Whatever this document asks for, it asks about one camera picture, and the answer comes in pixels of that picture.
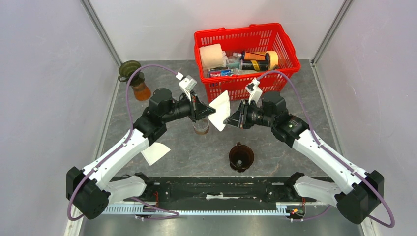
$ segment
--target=paper towel roll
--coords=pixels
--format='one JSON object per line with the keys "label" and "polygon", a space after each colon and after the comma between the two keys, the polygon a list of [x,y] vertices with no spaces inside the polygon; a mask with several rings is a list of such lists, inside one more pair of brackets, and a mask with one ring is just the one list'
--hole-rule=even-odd
{"label": "paper towel roll", "polygon": [[223,67],[223,51],[220,44],[213,44],[200,48],[201,66],[203,70]]}

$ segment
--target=tape roll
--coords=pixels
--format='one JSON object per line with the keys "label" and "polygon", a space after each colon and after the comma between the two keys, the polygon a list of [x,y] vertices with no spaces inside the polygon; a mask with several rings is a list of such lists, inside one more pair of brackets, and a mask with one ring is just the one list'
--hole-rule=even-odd
{"label": "tape roll", "polygon": [[278,66],[278,53],[276,51],[267,51],[265,59],[269,61],[269,70],[272,70],[275,65]]}
{"label": "tape roll", "polygon": [[200,59],[203,70],[223,67],[223,51],[220,44],[213,44],[200,48]]}

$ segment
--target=red plastic basket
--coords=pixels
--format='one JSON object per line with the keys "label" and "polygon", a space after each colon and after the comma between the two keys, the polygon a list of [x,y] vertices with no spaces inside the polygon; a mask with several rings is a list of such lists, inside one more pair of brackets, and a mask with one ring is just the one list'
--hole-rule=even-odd
{"label": "red plastic basket", "polygon": [[[209,102],[226,90],[229,92],[230,100],[248,99],[249,93],[245,90],[245,86],[249,81],[252,81],[264,72],[204,78],[200,60],[200,47],[220,43],[222,50],[228,56],[231,56],[233,52],[265,52],[274,50],[278,53],[279,71],[291,77],[300,69],[294,46],[279,23],[249,25],[249,27],[237,29],[219,28],[198,31],[194,34],[194,41],[194,55],[199,68],[201,82],[206,87]],[[287,81],[281,75],[271,74],[262,78],[259,88],[263,92],[281,91],[286,83]]]}

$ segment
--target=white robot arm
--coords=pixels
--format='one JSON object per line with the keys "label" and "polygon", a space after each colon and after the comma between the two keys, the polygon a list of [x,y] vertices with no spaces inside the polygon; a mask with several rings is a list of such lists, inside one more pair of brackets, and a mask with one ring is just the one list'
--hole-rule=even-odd
{"label": "white robot arm", "polygon": [[[216,113],[212,106],[202,103],[192,88],[195,80],[191,77],[183,78],[179,85],[183,91],[178,101],[172,98],[171,91],[166,88],[157,89],[149,99],[149,106],[133,124],[133,130],[129,131],[117,144],[108,150],[99,159],[79,170],[76,167],[67,172],[66,197],[71,197],[78,185],[85,179],[82,187],[75,193],[73,204],[88,218],[97,217],[108,204],[121,201],[126,198],[140,196],[146,188],[146,181],[139,176],[132,176],[127,179],[110,182],[115,174],[126,165],[134,156],[142,153],[149,164],[165,155],[169,148],[156,143],[167,130],[166,123],[189,117],[193,122],[209,117]],[[229,113],[223,112],[224,120]],[[99,167],[104,158],[108,158]]]}
{"label": "white robot arm", "polygon": [[[334,181],[320,181],[303,173],[295,173],[285,183],[291,194],[335,206],[348,220],[360,224],[380,201],[357,175],[366,179],[381,195],[384,191],[384,177],[377,171],[368,173],[356,166],[323,142],[315,132],[313,137],[306,122],[288,113],[285,100],[279,92],[265,93],[262,106],[258,107],[256,103],[262,94],[258,84],[259,81],[254,79],[246,86],[250,93],[249,99],[241,101],[238,110],[225,123],[241,129],[249,129],[253,125],[271,128],[278,140],[304,154]],[[353,171],[337,161],[325,148]]]}

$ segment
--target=yellow tape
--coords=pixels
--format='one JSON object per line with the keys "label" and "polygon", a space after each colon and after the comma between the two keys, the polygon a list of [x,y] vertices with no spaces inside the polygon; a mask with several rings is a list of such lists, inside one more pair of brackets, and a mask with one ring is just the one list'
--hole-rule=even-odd
{"label": "yellow tape", "polygon": [[272,70],[275,65],[278,66],[278,54],[276,51],[267,51],[265,56],[269,59],[269,70]]}
{"label": "yellow tape", "polygon": [[257,61],[251,60],[250,62],[252,63],[254,70],[261,71],[261,69],[259,68],[259,65],[258,65],[258,62]]}

